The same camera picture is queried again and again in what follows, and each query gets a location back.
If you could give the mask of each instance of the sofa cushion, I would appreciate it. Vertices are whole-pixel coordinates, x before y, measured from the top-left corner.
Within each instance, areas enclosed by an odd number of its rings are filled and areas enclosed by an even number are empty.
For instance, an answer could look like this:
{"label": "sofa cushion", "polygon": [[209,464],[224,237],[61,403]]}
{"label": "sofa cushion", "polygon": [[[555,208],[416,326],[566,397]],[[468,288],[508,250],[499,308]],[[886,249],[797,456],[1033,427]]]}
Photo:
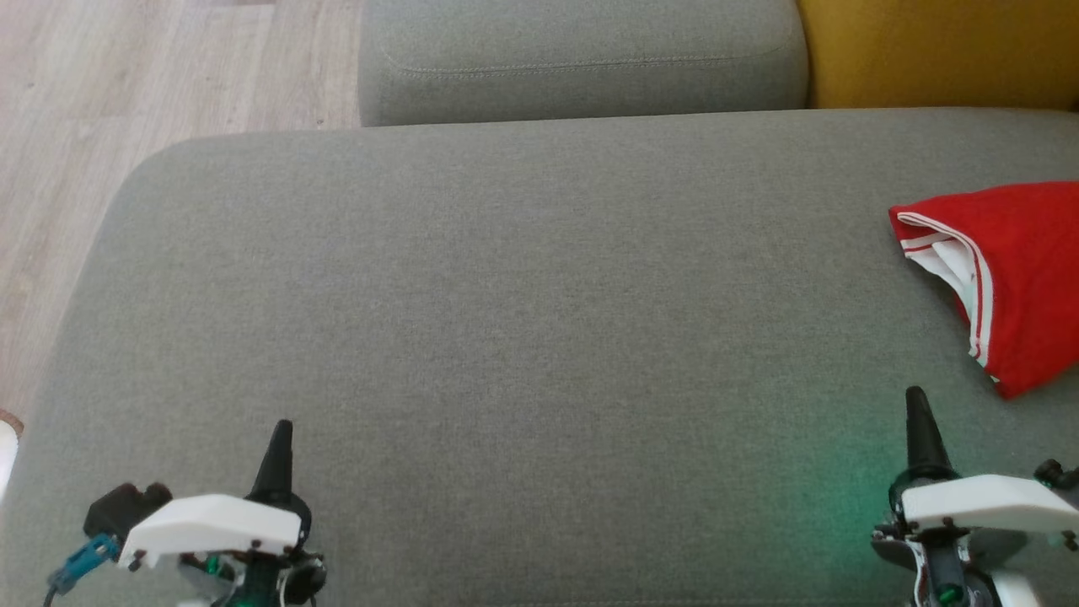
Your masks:
{"label": "sofa cushion", "polygon": [[368,0],[368,126],[804,107],[793,0]]}
{"label": "sofa cushion", "polygon": [[[960,472],[1028,477],[1079,465],[1079,374],[1002,402],[887,209],[1077,178],[1079,116],[1006,110],[173,147],[71,301],[4,503],[4,599],[40,602],[122,482],[245,495],[288,417],[320,605],[899,605],[913,575],[869,539],[904,389]],[[1034,543],[1015,566],[1069,605],[1074,561]],[[183,590],[109,568],[68,603]]]}

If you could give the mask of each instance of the green led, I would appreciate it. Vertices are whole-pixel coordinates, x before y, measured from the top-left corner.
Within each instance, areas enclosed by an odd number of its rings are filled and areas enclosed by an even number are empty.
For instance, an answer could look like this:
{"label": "green led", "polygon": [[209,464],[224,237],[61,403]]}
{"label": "green led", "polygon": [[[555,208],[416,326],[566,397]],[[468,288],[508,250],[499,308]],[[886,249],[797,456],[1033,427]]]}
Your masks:
{"label": "green led", "polygon": [[940,601],[944,607],[956,605],[962,601],[962,589],[955,584],[948,584],[937,593],[937,601]]}

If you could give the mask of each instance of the yellow sofa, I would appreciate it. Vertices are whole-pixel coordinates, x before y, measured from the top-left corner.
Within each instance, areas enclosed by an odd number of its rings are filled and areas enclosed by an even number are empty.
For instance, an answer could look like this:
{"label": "yellow sofa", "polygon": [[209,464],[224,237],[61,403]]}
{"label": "yellow sofa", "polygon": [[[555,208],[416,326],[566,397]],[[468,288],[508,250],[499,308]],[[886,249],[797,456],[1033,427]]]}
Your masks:
{"label": "yellow sofa", "polygon": [[1079,0],[798,0],[822,108],[1079,109]]}

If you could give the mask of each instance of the white object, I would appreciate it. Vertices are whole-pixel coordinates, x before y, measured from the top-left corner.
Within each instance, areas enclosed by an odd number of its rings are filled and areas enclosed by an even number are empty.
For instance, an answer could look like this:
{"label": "white object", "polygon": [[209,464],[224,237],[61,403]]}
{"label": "white object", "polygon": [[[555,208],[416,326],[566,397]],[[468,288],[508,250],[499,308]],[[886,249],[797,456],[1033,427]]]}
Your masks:
{"label": "white object", "polygon": [[137,551],[150,567],[164,555],[189,552],[258,552],[284,555],[300,539],[300,516],[224,495],[174,499],[142,521],[124,543],[119,564],[127,567]]}
{"label": "white object", "polygon": [[15,456],[18,455],[18,433],[19,429],[0,419],[0,502],[3,502]]}
{"label": "white object", "polygon": [[1041,607],[1030,582],[1020,574],[1001,569],[993,571],[991,577],[1003,607]]}
{"label": "white object", "polygon": [[1079,510],[1027,479],[983,474],[903,492],[903,516],[919,529],[984,527],[1060,534],[1079,529]]}

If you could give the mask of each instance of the white trim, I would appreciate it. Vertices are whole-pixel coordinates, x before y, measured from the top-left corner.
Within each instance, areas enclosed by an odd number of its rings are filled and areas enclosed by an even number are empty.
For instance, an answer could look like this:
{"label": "white trim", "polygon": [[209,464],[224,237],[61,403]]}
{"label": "white trim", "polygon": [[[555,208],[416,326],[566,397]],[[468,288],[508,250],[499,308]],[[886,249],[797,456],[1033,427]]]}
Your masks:
{"label": "white trim", "polygon": [[974,314],[970,316],[970,356],[975,357],[978,363],[984,368],[989,362],[989,339],[993,329],[993,275],[989,273],[989,265],[985,261],[985,256],[982,254],[982,249],[967,234],[920,212],[897,212],[896,218],[909,225],[931,227],[947,234],[950,237],[955,237],[967,247],[978,262],[978,273],[981,275],[981,279],[979,280],[975,276],[975,280],[978,280],[978,288],[981,292],[981,301],[979,298],[972,298],[971,308]]}
{"label": "white trim", "polygon": [[900,239],[899,245],[903,248],[917,248],[919,246],[926,246],[927,244],[933,244],[934,242],[940,242],[942,239],[947,239],[952,236],[943,234],[941,232],[927,234],[924,236],[918,236],[916,238]]}

